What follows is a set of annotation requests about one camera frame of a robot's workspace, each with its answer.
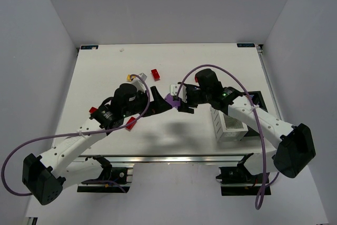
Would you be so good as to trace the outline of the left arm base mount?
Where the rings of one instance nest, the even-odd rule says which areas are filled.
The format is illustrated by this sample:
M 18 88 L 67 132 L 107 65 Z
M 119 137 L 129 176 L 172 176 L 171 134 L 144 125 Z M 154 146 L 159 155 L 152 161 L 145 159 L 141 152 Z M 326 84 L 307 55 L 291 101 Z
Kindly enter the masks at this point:
M 77 186 L 79 193 L 128 193 L 133 180 L 133 164 L 113 164 L 98 176 L 86 177 Z

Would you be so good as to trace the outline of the purple butterfly lego block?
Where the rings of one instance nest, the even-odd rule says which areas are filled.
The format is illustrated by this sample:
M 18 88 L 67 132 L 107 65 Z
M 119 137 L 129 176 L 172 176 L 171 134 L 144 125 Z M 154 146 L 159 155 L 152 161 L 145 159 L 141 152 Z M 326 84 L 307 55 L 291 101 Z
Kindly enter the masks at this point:
M 172 96 L 171 94 L 168 94 L 165 97 L 165 101 L 172 107 L 178 109 L 181 106 L 181 99 L 176 98 L 175 96 Z

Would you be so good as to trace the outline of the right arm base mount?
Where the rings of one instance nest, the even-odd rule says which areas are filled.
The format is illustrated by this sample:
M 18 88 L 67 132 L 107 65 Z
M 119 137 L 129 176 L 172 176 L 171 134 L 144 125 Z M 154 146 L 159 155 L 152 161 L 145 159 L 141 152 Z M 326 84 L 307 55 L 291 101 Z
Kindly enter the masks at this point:
M 252 171 L 245 163 L 254 154 L 245 155 L 216 155 L 219 173 L 215 177 L 220 184 L 221 196 L 243 197 L 254 196 L 258 193 L 263 182 L 263 165 L 255 165 Z

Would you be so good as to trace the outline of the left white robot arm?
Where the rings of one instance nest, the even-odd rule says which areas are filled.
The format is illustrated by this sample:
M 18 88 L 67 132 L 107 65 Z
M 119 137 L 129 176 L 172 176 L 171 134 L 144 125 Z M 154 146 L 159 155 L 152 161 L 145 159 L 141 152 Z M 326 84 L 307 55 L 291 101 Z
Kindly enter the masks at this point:
M 124 83 L 100 106 L 90 109 L 89 118 L 75 136 L 67 137 L 56 147 L 39 156 L 29 154 L 23 161 L 23 184 L 41 205 L 54 201 L 71 181 L 67 167 L 94 143 L 106 138 L 109 130 L 117 129 L 124 119 L 139 114 L 143 117 L 160 114 L 172 106 L 155 86 L 150 92 L 139 90 L 134 84 Z

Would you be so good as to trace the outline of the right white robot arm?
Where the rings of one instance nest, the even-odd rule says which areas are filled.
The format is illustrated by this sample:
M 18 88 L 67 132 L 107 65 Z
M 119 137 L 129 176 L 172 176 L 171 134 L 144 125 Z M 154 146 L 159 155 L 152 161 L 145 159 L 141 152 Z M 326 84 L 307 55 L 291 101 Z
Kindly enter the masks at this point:
M 198 86 L 181 82 L 175 92 L 180 100 L 179 111 L 193 113 L 200 104 L 209 104 L 213 109 L 235 118 L 260 134 L 262 141 L 269 141 L 274 150 L 250 153 L 238 164 L 238 168 L 251 177 L 260 173 L 279 172 L 295 178 L 315 157 L 311 130 L 301 123 L 298 126 L 284 122 L 252 102 L 246 89 L 238 91 L 223 87 L 216 73 L 203 69 L 196 74 Z

